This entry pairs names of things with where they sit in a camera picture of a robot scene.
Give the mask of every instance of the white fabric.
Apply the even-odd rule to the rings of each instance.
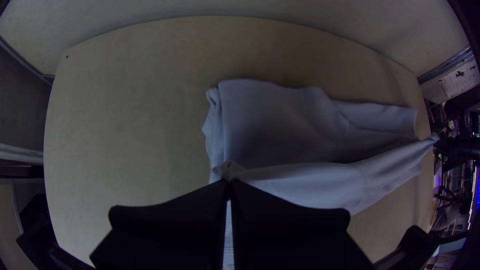
[[[306,207],[362,211],[419,174],[438,140],[416,138],[415,108],[331,100],[317,86],[232,79],[206,95],[210,183],[240,179]],[[225,268],[234,262],[230,217],[229,205]]]

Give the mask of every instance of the white wall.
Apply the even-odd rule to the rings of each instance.
[[[62,52],[79,42],[191,15],[260,17],[323,29],[417,76],[468,44],[447,0],[11,0],[0,17],[0,36],[40,71],[55,74]]]

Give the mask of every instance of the wooden tabletop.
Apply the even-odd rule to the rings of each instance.
[[[68,49],[48,107],[44,165],[59,245],[90,263],[114,205],[159,204],[208,183],[201,132],[208,88],[229,78],[318,85],[333,99],[418,108],[416,77],[383,55],[305,26],[227,16],[137,24]],[[406,229],[427,230],[433,158],[422,173],[355,215],[348,232],[374,262]]]

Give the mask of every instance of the poster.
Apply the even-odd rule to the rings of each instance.
[[[451,98],[480,84],[477,61],[473,59],[466,65],[438,80],[446,95]]]

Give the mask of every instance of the wrinkled fabric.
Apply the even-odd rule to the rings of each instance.
[[[291,203],[356,214],[421,171],[438,140],[415,136],[415,108],[330,99],[318,86],[225,80],[206,93],[209,182],[239,179]],[[224,266],[233,266],[230,205]]]

